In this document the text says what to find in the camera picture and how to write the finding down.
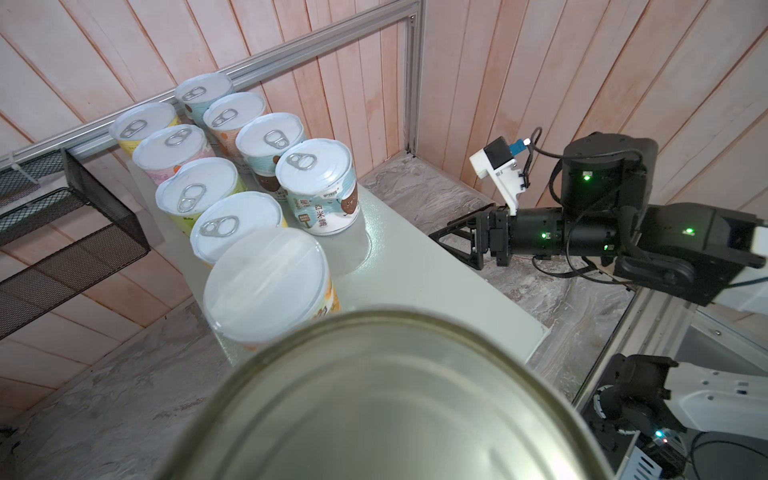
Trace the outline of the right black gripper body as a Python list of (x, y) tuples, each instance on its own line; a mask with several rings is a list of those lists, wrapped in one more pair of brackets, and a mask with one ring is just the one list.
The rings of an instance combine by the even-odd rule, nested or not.
[[(532, 136), (527, 151), (538, 153)], [(505, 206), (490, 214), (490, 253), (506, 266), (515, 254), (647, 259), (636, 244), (648, 208), (659, 146), (649, 138), (594, 132), (556, 156), (553, 208)]]

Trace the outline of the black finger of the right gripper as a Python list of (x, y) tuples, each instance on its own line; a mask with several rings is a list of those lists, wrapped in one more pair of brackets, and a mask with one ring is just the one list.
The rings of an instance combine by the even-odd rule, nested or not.
[[(475, 270), (484, 267), (484, 255), (490, 249), (490, 214), (495, 210), (495, 203), (487, 204), (457, 219), (449, 221), (445, 227), (428, 235), (430, 239), (450, 253), (455, 259)], [(469, 242), (468, 250), (461, 250), (448, 245), (447, 238), (456, 238)]]

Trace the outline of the dark can with brown lid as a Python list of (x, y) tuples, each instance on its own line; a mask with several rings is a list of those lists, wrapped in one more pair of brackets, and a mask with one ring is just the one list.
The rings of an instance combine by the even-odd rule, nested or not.
[(243, 362), (161, 479), (609, 479), (586, 423), (476, 330), (338, 314)]

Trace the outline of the tall can white plastic lid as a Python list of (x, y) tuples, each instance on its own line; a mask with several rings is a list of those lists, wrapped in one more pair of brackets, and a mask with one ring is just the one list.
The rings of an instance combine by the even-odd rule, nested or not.
[(235, 242), (203, 294), (212, 329), (252, 351), (340, 310), (323, 248), (295, 228), (258, 229)]

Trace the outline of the orange can pull-tab lid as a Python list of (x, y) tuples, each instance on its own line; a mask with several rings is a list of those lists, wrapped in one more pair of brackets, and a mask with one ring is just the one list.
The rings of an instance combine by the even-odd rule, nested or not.
[(238, 92), (216, 100), (205, 111), (205, 127), (218, 141), (226, 158), (243, 165), (243, 156), (236, 147), (239, 132), (251, 121), (265, 113), (266, 101), (261, 94)]

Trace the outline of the green white can pull-tab lid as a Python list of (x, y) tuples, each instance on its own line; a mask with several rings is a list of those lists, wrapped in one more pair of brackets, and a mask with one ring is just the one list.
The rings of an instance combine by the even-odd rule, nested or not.
[(174, 91), (175, 99), (182, 105), (186, 116), (198, 127), (205, 129), (203, 116), (217, 100), (234, 92), (228, 75), (220, 72), (190, 78)]

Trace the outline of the pink can pull-tab lid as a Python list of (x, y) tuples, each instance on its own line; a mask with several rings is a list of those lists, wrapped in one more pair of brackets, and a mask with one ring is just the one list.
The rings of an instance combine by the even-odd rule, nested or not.
[(214, 156), (213, 148), (201, 128), (179, 124), (142, 140), (133, 152), (132, 160), (156, 185), (160, 185), (186, 163)]

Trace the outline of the yellow can pull-tab lid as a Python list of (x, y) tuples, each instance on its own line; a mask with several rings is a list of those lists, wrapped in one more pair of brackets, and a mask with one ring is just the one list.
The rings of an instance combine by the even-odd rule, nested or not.
[(132, 156), (138, 145), (150, 135), (180, 123), (171, 104), (152, 102), (117, 117), (109, 128), (109, 134), (124, 152)]

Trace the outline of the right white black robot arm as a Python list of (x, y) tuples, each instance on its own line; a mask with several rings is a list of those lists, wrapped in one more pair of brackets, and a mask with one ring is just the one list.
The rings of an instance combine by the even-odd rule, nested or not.
[[(504, 204), (487, 205), (433, 233), (465, 239), (457, 260), (481, 269), (486, 257), (500, 266), (516, 254), (534, 261), (581, 258), (569, 277), (593, 280), (611, 267), (613, 283), (655, 290), (706, 306), (767, 310), (767, 224), (759, 217), (700, 203), (653, 205), (657, 143), (595, 132), (556, 157), (552, 208), (523, 209), (530, 184), (520, 153), (539, 153), (536, 137), (514, 143), (497, 138), (472, 155), (479, 177), (490, 177)], [(657, 442), (669, 431), (718, 432), (765, 438), (767, 382), (671, 358), (631, 355), (592, 396), (594, 413), (624, 434)]]

